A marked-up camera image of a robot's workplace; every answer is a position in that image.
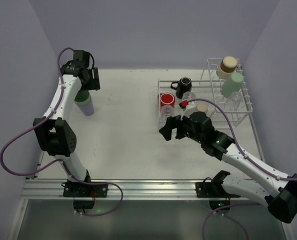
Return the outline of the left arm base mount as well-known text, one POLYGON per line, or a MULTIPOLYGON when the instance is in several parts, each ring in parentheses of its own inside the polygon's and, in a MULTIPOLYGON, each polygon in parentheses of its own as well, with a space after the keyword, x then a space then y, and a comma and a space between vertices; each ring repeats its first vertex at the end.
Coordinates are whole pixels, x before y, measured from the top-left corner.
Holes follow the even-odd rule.
POLYGON ((66 198, 106 198, 108 184, 88 185, 67 180, 61 184, 66 198))

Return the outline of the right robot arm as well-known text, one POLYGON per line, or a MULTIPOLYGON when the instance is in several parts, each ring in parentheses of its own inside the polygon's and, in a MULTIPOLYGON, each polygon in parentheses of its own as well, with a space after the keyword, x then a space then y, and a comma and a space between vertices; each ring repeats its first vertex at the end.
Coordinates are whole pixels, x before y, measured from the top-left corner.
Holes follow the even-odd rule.
POLYGON ((213 127, 212 121, 203 112, 190 116, 170 116, 159 133, 166 141, 171 140, 176 130, 176 139, 189 138, 201 145, 204 152, 242 171, 251 181, 217 174, 214 180, 222 192, 248 198, 265 207, 278 220, 290 224, 297 214, 297 173, 289 175, 257 159, 241 148, 237 141, 213 127))

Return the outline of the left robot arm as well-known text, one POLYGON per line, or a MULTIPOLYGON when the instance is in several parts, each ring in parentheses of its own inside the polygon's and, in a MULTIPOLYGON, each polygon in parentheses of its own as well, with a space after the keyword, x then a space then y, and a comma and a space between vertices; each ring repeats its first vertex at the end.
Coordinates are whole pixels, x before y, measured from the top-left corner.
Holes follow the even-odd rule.
POLYGON ((41 150, 60 162, 68 181, 89 185, 90 174, 75 152, 77 137, 68 120, 74 104, 86 116, 94 113, 90 91, 101 88, 99 70, 90 52, 76 49, 72 52, 72 59, 58 66, 54 97, 43 117, 34 119, 33 128, 41 150))

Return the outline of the red mug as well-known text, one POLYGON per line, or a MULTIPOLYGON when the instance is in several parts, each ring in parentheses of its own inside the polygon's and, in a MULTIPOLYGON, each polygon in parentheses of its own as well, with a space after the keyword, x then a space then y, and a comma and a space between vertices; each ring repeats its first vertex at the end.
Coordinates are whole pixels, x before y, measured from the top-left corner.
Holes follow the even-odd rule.
POLYGON ((175 96, 173 94, 171 94, 169 92, 161 93, 160 97, 159 97, 160 112, 162 111, 162 108, 164 106, 169 106, 174 110, 175 109, 175 102, 176 102, 176 98, 175 98, 175 96))

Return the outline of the black mug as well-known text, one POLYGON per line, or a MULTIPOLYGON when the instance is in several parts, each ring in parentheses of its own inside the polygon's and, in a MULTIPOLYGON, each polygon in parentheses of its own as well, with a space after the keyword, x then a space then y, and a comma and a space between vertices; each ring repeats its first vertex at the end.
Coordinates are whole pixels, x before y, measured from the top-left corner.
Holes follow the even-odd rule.
POLYGON ((182 77, 178 81, 173 81, 170 88, 175 90, 175 95, 178 99, 182 99, 184 93, 190 92, 192 89, 192 80, 189 77, 182 77))

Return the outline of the clear glass front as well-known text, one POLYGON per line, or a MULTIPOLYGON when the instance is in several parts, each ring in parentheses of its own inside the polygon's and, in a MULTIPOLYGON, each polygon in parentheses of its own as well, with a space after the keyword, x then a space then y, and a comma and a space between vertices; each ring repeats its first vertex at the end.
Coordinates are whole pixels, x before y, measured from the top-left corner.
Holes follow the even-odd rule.
POLYGON ((171 105, 164 105, 160 110, 160 120, 166 121, 168 117, 171 117, 174 114, 174 107, 171 105))

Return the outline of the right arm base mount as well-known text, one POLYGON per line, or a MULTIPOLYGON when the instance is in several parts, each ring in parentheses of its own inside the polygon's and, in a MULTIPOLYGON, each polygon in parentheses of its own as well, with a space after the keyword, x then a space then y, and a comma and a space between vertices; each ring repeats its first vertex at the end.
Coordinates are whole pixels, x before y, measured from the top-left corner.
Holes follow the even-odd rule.
POLYGON ((229 194, 222 187, 224 179, 230 175, 228 171, 221 170, 213 178, 206 177, 202 182, 195 183, 197 198, 240 198, 240 195, 229 194))

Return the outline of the beige cup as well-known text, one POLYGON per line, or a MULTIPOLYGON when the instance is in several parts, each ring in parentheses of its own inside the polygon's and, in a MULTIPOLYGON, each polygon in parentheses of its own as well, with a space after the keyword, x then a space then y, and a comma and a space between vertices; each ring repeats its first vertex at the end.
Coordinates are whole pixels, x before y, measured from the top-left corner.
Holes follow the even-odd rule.
POLYGON ((208 105, 206 103, 198 103, 196 105, 196 109, 199 111, 199 112, 203 112, 205 114, 208 113, 208 105))

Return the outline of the clear glass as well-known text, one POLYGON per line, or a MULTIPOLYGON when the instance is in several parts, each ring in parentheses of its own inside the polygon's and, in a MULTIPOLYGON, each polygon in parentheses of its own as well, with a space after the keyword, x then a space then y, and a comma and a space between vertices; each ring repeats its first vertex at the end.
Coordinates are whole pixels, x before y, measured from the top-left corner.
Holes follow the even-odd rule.
POLYGON ((160 110, 160 120, 166 121, 168 117, 171 117, 174 114, 174 107, 171 105, 164 105, 160 110))
POLYGON ((183 94, 181 101, 188 101, 195 98, 196 98, 196 95, 193 92, 187 91, 183 94))

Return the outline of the lavender cup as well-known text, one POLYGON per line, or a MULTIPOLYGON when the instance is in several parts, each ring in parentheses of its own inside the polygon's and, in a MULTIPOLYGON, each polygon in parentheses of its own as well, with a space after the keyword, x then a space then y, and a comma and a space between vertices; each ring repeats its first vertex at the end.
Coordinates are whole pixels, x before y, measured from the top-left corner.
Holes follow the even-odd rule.
POLYGON ((94 106, 93 106, 93 101, 91 98, 82 101, 82 102, 77 102, 75 101, 75 104, 78 106, 78 108, 82 111, 82 113, 85 116, 91 116, 94 114, 94 106))

